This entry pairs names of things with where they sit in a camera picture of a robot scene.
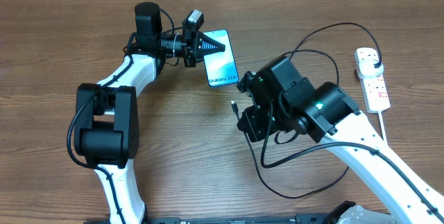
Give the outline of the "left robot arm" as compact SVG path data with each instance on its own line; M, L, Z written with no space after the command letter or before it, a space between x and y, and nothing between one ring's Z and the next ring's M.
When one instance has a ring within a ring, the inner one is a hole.
M204 15L191 11L181 27L162 28L164 9L153 2L135 6L136 30L123 48L123 63L97 83L77 89L76 113L67 131L67 152L99 176L110 217L107 223L148 223L137 187L134 158L139 148L137 98L161 74L167 59L195 67L205 58L232 54L226 30L202 32Z

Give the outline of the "blue screen smartphone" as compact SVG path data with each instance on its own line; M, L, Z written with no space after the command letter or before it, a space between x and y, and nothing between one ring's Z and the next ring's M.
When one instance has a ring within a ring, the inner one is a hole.
M204 32L204 34L225 45L224 52L205 55L203 58L208 85L210 87L219 87L238 83L239 74L228 31L226 29L221 29Z

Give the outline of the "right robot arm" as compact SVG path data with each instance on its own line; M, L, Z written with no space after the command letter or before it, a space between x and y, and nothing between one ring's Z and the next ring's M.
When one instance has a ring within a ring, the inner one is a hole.
M377 134L357 103L337 84L315 88L281 55L237 83L252 98L237 127L250 142L267 145L275 133L309 135L316 145L276 162L271 169L327 149L347 164L381 200L396 223L442 223L443 195L421 179Z

